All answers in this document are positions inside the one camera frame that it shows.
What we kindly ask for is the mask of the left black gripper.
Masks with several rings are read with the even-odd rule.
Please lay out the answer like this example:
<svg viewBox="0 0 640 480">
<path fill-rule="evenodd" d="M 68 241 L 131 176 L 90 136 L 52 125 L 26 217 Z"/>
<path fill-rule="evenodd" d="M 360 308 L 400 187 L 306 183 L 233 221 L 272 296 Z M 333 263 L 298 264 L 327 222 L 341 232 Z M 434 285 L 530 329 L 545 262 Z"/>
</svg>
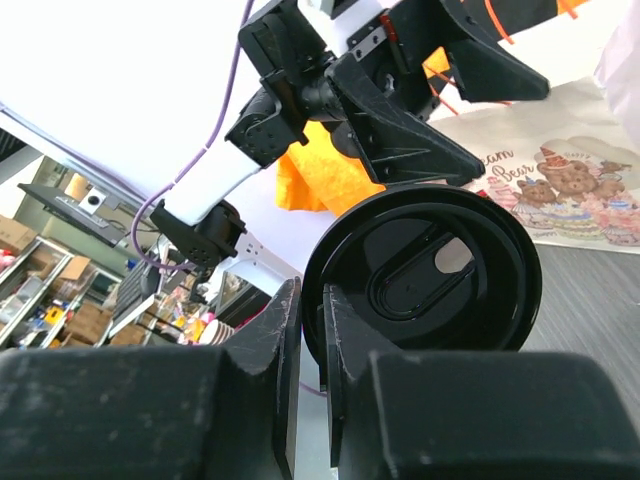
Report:
<svg viewBox="0 0 640 480">
<path fill-rule="evenodd" d="M 335 19 L 355 1 L 329 1 Z M 347 40 L 327 68 L 353 142 L 372 182 L 446 180 L 463 186 L 485 173 L 471 152 L 428 125 L 440 105 L 423 64 L 444 47 L 462 99 L 537 101 L 546 77 L 493 40 L 459 1 L 396 1 Z"/>
</svg>

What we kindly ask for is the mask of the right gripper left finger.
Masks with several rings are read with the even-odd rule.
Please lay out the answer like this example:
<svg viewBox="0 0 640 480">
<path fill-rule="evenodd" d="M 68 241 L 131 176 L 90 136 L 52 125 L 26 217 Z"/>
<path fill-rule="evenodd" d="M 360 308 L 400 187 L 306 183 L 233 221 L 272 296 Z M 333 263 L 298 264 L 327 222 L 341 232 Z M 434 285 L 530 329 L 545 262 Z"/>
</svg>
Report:
<svg viewBox="0 0 640 480">
<path fill-rule="evenodd" d="M 291 478 L 295 470 L 301 280 L 224 344 L 222 476 Z"/>
</svg>

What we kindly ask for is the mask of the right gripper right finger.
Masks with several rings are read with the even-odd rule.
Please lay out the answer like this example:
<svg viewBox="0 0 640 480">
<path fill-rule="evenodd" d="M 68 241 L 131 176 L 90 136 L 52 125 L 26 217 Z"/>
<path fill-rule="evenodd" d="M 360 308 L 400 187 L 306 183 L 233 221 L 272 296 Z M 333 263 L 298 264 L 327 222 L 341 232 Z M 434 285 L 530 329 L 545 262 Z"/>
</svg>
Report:
<svg viewBox="0 0 640 480">
<path fill-rule="evenodd" d="M 375 362 L 400 349 L 371 327 L 335 284 L 324 286 L 322 345 L 331 465 L 363 468 L 364 457 L 381 448 L 384 414 Z"/>
</svg>

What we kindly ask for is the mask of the black cup lid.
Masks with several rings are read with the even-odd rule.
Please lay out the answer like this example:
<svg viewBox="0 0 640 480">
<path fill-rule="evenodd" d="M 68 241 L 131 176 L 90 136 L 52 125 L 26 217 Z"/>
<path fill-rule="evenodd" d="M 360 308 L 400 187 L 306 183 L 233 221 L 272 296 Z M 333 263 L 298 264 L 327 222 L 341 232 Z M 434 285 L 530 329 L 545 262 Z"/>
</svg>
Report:
<svg viewBox="0 0 640 480">
<path fill-rule="evenodd" d="M 535 323 L 543 276 L 525 228 L 488 198 L 456 187 L 405 186 L 363 201 L 316 244 L 301 322 L 323 362 L 323 290 L 399 348 L 519 350 Z"/>
</svg>

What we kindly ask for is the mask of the white paper takeout bag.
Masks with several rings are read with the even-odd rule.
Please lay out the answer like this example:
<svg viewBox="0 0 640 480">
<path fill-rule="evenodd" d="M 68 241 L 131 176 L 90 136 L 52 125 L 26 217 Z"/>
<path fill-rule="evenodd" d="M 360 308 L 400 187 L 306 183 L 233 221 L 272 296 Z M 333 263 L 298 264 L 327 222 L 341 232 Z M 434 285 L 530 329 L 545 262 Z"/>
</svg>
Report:
<svg viewBox="0 0 640 480">
<path fill-rule="evenodd" d="M 639 251 L 639 153 L 595 81 L 554 87 L 540 102 L 434 121 L 477 156 L 468 184 L 507 210 L 538 244 Z"/>
</svg>

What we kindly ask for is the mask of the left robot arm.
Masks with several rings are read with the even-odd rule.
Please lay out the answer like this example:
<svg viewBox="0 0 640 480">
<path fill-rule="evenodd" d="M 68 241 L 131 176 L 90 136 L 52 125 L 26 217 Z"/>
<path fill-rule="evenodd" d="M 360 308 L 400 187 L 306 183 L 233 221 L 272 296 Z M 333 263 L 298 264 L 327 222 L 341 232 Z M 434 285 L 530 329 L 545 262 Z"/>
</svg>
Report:
<svg viewBox="0 0 640 480">
<path fill-rule="evenodd" d="M 227 140 L 247 156 L 222 180 L 227 194 L 269 167 L 317 121 L 343 126 L 372 182 L 445 180 L 455 186 L 484 168 L 428 122 L 433 96 L 424 61 L 443 49 L 460 96 L 469 102 L 546 98 L 547 79 L 505 51 L 459 1 L 325 1 L 320 9 L 342 44 L 333 49 L 294 1 L 272 1 L 246 19 L 238 42 L 260 77 Z"/>
</svg>

